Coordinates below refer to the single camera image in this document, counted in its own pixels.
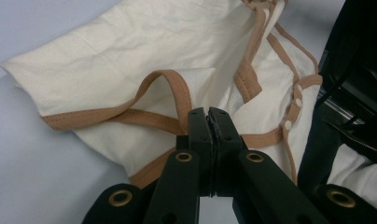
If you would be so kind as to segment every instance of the tan trim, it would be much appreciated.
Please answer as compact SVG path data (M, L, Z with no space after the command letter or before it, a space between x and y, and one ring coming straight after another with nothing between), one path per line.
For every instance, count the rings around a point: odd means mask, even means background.
M189 95L189 88L184 78L174 70L160 70L149 74L142 81L135 97L123 105L50 115L42 117L42 119L53 129L70 130L88 127L114 118L139 101L140 98L145 95L150 85L158 77L165 77L170 84L175 98L175 106L180 127L186 133L188 128L188 112L191 110L191 98Z
M151 184L160 177L169 155L174 151L175 148L173 147L164 154L160 155L156 160L149 163L135 175L132 175L130 177L130 182L139 189L143 189L145 186Z
M282 128L278 127L262 134L241 134L249 148L269 147L282 141Z
M109 119L108 121L146 125L163 130L167 133L184 135L177 119L144 110L128 109L124 113Z
M281 61L284 64L286 64L290 68L290 70L293 72L293 76L294 76L293 83L298 82L300 80L300 76L299 76L299 73L297 72L296 66L294 66L293 62L290 60L290 57L287 55L281 43L273 34L269 34L267 36L267 40L270 43L273 50L275 50L275 52L278 54Z
M288 143L288 131L286 128L283 128L283 136L284 136L284 145L285 145L285 152L288 156L288 160L290 163L290 175L291 181L293 184L297 186L297 171L296 171L296 164L294 163L293 154L291 153L290 144Z
M247 59L241 61L233 80L244 99L244 103L249 102L262 91L261 86L258 84L258 75Z
M303 77L299 82L296 83L293 90L293 100L291 101L290 105L287 108L285 121L282 123L283 129L283 140L285 144L286 154L289 158L290 162L290 169L291 169L291 178L294 184L297 185L297 173L296 173L296 165L293 159L293 155L290 149L290 144L288 143L288 130L285 127L285 122L290 121L291 125L294 125L297 121L297 118L300 114L300 106L296 104L296 100L300 99L302 101L302 93L300 88L305 90L313 85L321 85L322 84L322 77L319 75L310 75L308 77Z
M279 32L279 34L281 34L284 38L288 39L294 46L296 46L298 49L304 52L308 56L308 58L311 59L311 61L314 63L314 72L318 74L319 68L314 55L312 55L305 47L303 47L299 43L299 41L297 41L297 39L295 39L288 32L286 32L285 29L278 22L275 24L275 29Z
M245 4L252 10L256 11L256 26L249 39L244 57L234 75L234 83L241 93L244 103L249 102L261 92L261 87L258 84L258 76L252 67L252 61L255 58L258 48L261 43L261 39L264 36L266 27L272 17L273 10L275 8L274 2L262 2L262 1L244 1ZM269 17L262 10L263 7L269 6Z
M306 89L306 88L311 87L313 85L322 85L322 82L323 82L322 76L310 75L310 76L307 76L307 77L303 77L300 80L300 83L298 83L298 84L300 84L303 89Z

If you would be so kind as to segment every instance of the tan fabric strap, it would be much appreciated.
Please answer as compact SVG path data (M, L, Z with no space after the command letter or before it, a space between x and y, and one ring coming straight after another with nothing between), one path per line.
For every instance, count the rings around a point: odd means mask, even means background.
M285 29L278 22L275 24L275 29L278 31L279 34L281 34L281 36L288 39L294 46L296 46L296 48L300 49L302 52L304 52L308 56L308 58L311 59L311 61L314 63L314 72L318 74L319 68L318 68L317 61L314 55L312 55L305 47L303 47L299 43L299 41L297 41L296 38L294 38L288 32L286 32Z
M174 135L184 135L177 119L144 110L128 109L124 113L109 119L108 121L145 125Z
M283 141L285 144L286 154L289 158L290 162L290 172L291 178L294 184L297 185L297 173L296 173L296 165L293 159L293 155L291 153L290 144L288 143L288 129L286 128L286 122L290 122L290 125L294 125L297 121L297 118L300 114L300 107L302 105L297 105L297 100L300 99L302 102L302 92L303 90L313 86L313 85L321 85L322 84L322 77L319 75L310 75L308 77L303 77L299 82L296 83L293 90L293 100L287 110L285 123L282 124L282 136Z
M262 134L241 134L249 148L269 147L282 141L282 128L278 127Z
M296 83L299 81L300 76L297 72L296 66L294 66L293 62L290 60L290 57L287 55L285 49L282 47L281 43L278 41L278 39L273 35L269 34L267 36L267 40L269 41L271 47L275 52L278 54L281 61L286 64L290 70L293 72L293 83Z
M149 74L141 83L135 97L130 101L110 108L90 109L82 111L74 111L56 115L42 117L42 119L53 129L70 130L88 127L125 112L137 101L139 101L147 92L150 85L158 77L165 77L170 84L174 98L177 116L180 127L183 132L188 127L188 112L191 110L191 98L189 95L189 87L184 78L182 78L174 70L160 70Z
M244 57L242 58L233 79L235 85L237 86L244 99L244 103L247 103L261 92L261 87L258 84L258 76L252 67L252 61L258 51L268 22L270 21L272 10L274 9L274 4L269 2L262 3L258 1L256 2L256 4L254 3L254 1L244 2L249 8L256 11L256 26L247 44L246 50L244 52ZM267 20L265 12L260 7L261 4L263 6L267 4L270 5L270 15Z

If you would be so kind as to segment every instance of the garment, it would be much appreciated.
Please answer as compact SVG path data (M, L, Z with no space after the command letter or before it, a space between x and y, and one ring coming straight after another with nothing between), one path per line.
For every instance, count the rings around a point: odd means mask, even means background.
M377 163L341 145L328 184L350 189L377 209Z
M297 182L322 78L276 23L284 7L126 0L2 67L51 128L73 130L138 187L160 175L188 112L209 106Z

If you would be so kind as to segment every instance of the metal grommet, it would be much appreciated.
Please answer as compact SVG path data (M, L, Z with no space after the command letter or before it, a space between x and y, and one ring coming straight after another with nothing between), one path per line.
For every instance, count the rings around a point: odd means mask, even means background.
M181 161L181 162L186 162L186 161L192 160L191 154L189 154L187 152L181 152L181 153L177 154L175 156L175 158L176 158L177 161Z
M262 162L262 161L264 161L264 157L262 157L261 155L259 155L256 152L247 153L246 158L249 161L252 161L252 162Z
M112 206L121 207L121 206L128 204L132 199L133 199L133 194L129 190L121 189L121 190L117 190L117 191L113 192L110 195L109 203Z
M339 206L346 208L353 208L356 206L356 201L351 196L336 189L330 189L327 192L328 198Z

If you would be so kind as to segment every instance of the white button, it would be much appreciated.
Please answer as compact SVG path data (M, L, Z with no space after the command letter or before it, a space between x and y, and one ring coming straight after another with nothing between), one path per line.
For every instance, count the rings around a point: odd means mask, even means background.
M291 123L291 121L290 120L287 120L286 122L285 122L285 128L289 131L290 129L291 129L291 126L292 126L293 124Z
M301 107L301 106L302 106L302 101L301 101L301 99L296 99L296 105L297 105L298 107Z
M300 91L301 94L302 94L302 86L301 86L301 85L297 85L297 88L299 89L299 91Z

